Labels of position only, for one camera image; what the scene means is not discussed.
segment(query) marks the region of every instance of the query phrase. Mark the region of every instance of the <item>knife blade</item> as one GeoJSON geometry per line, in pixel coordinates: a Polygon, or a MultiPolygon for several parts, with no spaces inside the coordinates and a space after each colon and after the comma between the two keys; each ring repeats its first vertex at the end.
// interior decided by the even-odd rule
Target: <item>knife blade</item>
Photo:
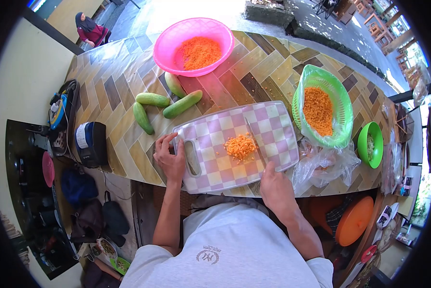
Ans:
{"type": "Polygon", "coordinates": [[[259,154],[260,160],[262,161],[262,165],[264,166],[264,169],[265,169],[265,167],[267,167],[267,164],[265,163],[265,159],[262,155],[262,152],[260,152],[260,148],[258,148],[259,144],[257,143],[256,136],[254,135],[254,132],[252,131],[251,124],[249,123],[249,121],[247,121],[246,117],[245,117],[245,122],[246,122],[247,129],[249,130],[249,133],[251,134],[252,140],[254,141],[254,144],[256,145],[257,153],[259,154]]]}

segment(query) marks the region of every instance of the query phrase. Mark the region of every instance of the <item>orange lid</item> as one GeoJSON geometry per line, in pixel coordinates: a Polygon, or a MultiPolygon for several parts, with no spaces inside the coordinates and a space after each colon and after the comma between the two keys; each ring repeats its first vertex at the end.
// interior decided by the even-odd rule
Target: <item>orange lid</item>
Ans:
{"type": "Polygon", "coordinates": [[[363,234],[371,218],[374,201],[365,196],[359,201],[353,201],[345,210],[335,232],[335,240],[341,246],[348,246],[363,234]]]}

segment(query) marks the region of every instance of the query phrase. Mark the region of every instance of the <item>cucumber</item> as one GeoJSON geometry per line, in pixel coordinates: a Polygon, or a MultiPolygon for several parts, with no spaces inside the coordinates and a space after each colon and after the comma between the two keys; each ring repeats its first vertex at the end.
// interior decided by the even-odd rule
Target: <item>cucumber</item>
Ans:
{"type": "Polygon", "coordinates": [[[140,104],[154,105],[158,107],[168,107],[171,100],[168,97],[155,93],[139,93],[135,97],[135,101],[140,104]]]}
{"type": "Polygon", "coordinates": [[[153,126],[151,126],[150,121],[148,121],[147,113],[145,112],[145,109],[143,108],[142,104],[135,102],[132,109],[134,112],[135,120],[140,125],[140,127],[142,127],[142,129],[148,135],[152,135],[153,133],[155,133],[153,126]]]}
{"type": "Polygon", "coordinates": [[[165,118],[176,118],[180,113],[184,112],[192,105],[196,104],[203,97],[203,92],[201,90],[196,90],[186,95],[184,98],[175,102],[171,106],[164,108],[162,114],[165,118]]]}
{"type": "Polygon", "coordinates": [[[185,90],[182,88],[176,75],[164,72],[164,79],[172,93],[176,94],[179,98],[184,98],[186,96],[185,90]]]}

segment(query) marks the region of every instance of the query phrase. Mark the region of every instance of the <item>hand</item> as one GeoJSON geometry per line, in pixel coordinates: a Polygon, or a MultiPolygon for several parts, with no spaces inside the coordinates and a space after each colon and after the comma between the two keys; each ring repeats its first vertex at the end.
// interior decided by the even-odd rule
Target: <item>hand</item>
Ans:
{"type": "Polygon", "coordinates": [[[260,179],[260,195],[265,205],[283,224],[300,212],[294,197],[293,184],[284,173],[275,172],[273,161],[267,164],[260,179]]]}
{"type": "Polygon", "coordinates": [[[182,183],[182,178],[185,172],[185,152],[184,142],[181,139],[177,148],[177,155],[169,153],[169,142],[177,136],[177,133],[163,135],[156,140],[156,153],[153,158],[164,171],[167,177],[167,185],[169,183],[178,184],[179,188],[182,183]]]}

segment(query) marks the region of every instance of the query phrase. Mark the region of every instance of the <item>cutting board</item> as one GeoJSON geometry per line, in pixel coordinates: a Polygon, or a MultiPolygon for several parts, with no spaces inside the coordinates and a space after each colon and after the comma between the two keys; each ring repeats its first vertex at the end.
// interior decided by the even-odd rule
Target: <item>cutting board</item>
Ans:
{"type": "Polygon", "coordinates": [[[229,137],[246,135],[249,129],[245,117],[266,163],[273,161],[276,171],[284,171],[299,161],[293,124],[282,101],[204,115],[172,130],[178,133],[175,141],[183,139],[185,147],[190,147],[190,152],[185,149],[187,169],[183,178],[188,193],[212,193],[260,180],[264,167],[257,152],[240,162],[227,155],[223,146],[229,137]]]}

